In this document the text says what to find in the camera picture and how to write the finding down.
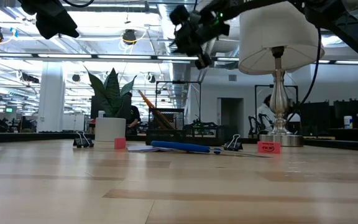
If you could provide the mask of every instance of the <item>man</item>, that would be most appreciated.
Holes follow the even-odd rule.
[[[140,114],[139,110],[136,106],[131,106],[131,117],[127,119],[127,134],[130,135],[137,135],[136,126],[137,123],[140,121]]]
[[[274,113],[270,109],[270,99],[271,95],[267,96],[264,99],[264,103],[260,107],[258,107],[256,114],[257,114],[257,121],[260,124],[264,124],[265,130],[264,131],[273,131],[273,122],[275,120]]]

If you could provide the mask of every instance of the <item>wooden table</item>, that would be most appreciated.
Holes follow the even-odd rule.
[[[266,159],[0,143],[6,223],[358,224],[358,151],[305,146]]]

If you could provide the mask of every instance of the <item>metal frame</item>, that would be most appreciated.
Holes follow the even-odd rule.
[[[200,86],[200,92],[199,92],[199,107],[198,107],[198,118],[201,120],[201,82],[190,82],[190,81],[156,81],[155,82],[155,107],[157,108],[157,91],[158,91],[158,84],[159,83],[172,83],[177,85],[184,85],[184,84],[198,84]]]
[[[255,118],[257,116],[256,114],[256,111],[257,111],[257,108],[258,108],[258,105],[257,105],[257,89],[258,87],[269,87],[269,88],[273,88],[274,85],[273,84],[270,84],[270,85],[255,85],[255,90],[254,90],[254,95],[255,95]],[[297,85],[284,85],[284,87],[292,87],[295,89],[295,97],[296,97],[296,103],[299,102],[299,96],[298,96],[298,86]]]

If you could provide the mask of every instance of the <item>paper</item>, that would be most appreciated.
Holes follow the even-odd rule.
[[[128,146],[128,152],[172,152],[173,149],[154,146]]]

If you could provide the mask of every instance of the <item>white lampshade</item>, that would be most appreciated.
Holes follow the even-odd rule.
[[[318,32],[291,3],[281,2],[243,12],[240,16],[239,70],[248,75],[275,71],[272,47],[284,46],[282,68],[316,61]]]

